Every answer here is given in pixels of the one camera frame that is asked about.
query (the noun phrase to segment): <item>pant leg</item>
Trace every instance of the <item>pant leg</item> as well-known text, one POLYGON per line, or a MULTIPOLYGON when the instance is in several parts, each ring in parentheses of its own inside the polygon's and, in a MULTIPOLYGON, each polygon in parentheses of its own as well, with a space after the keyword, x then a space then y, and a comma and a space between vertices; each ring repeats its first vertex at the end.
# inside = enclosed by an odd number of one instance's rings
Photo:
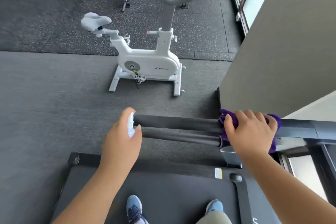
POLYGON ((213 211, 201 218, 196 224, 232 224, 229 217, 221 211, 213 211))

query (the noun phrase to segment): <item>shoe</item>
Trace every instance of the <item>shoe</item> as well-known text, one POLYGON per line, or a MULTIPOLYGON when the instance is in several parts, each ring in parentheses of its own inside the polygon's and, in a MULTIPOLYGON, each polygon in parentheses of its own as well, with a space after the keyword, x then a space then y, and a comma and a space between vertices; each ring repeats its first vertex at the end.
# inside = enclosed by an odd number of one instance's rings
POLYGON ((205 209, 205 215, 213 211, 224 212, 223 204, 218 199, 214 199, 208 203, 207 209, 205 209))
POLYGON ((128 197, 126 203, 126 212, 129 224, 148 224, 142 215, 142 204, 137 196, 131 195, 128 197))

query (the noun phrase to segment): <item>hand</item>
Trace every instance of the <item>hand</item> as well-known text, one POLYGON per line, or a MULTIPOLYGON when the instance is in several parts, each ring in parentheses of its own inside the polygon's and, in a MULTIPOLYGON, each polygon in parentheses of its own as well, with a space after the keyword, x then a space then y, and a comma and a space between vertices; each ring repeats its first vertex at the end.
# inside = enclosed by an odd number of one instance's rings
POLYGON ((128 136, 127 121, 132 112, 132 108, 126 108, 119 117, 119 120, 113 125, 108 132, 100 159, 100 169, 108 172, 117 172, 118 175, 127 177, 136 162, 142 142, 141 126, 135 129, 132 138, 128 136))
POLYGON ((225 117, 224 128, 236 153, 241 158, 251 154, 268 154, 278 128, 277 121, 272 116, 253 113, 251 110, 236 111, 235 114, 239 122, 238 128, 233 127, 229 114, 225 117))

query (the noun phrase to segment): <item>white exercise bike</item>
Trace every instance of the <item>white exercise bike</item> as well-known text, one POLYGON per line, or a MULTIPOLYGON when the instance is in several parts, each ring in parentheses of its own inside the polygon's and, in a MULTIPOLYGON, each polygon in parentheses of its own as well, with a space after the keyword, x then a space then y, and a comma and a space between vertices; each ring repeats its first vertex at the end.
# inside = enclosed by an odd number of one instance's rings
POLYGON ((158 31, 147 31, 148 35, 157 37, 155 50, 132 49, 129 47, 130 36, 119 36, 118 30, 105 29, 103 26, 112 22, 111 18, 87 13, 81 21, 82 27, 101 37, 103 34, 110 36, 110 46, 115 47, 119 53, 118 67, 114 74, 110 91, 115 91, 120 78, 134 79, 137 88, 147 80, 174 82, 174 96, 181 92, 181 76, 184 66, 179 58, 170 52, 171 41, 177 41, 173 35, 172 22, 176 5, 182 5, 191 0, 164 0, 166 4, 162 16, 162 27, 158 31))

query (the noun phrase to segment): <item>purple cloth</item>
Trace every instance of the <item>purple cloth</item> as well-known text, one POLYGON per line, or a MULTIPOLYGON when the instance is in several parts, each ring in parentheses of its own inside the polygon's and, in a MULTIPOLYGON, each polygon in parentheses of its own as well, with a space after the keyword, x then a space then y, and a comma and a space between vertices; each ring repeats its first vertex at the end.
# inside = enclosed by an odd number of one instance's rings
MULTIPOLYGON (((219 112, 220 112, 219 121, 221 123, 224 123, 225 116, 227 114, 229 114, 232 117, 232 124, 233 124, 234 128, 238 127, 238 120, 237 120, 237 117, 236 117, 236 115, 235 115, 234 112, 230 112, 230 111, 225 110, 225 109, 221 109, 219 112)), ((278 129, 279 129, 281 127, 281 119, 280 119, 280 117, 277 116, 277 115, 275 115, 275 114, 271 114, 271 113, 269 113, 268 115, 270 115, 274 119, 276 119, 276 121, 278 122, 278 129)), ((220 138, 221 138, 221 140, 229 141, 228 140, 228 136, 226 135, 226 132, 225 132, 224 128, 223 128, 223 130, 221 132, 220 138)), ((275 148, 276 148, 276 146, 275 146, 275 138, 273 138, 272 145, 271 145, 271 148, 270 148, 269 152, 275 152, 275 148)))

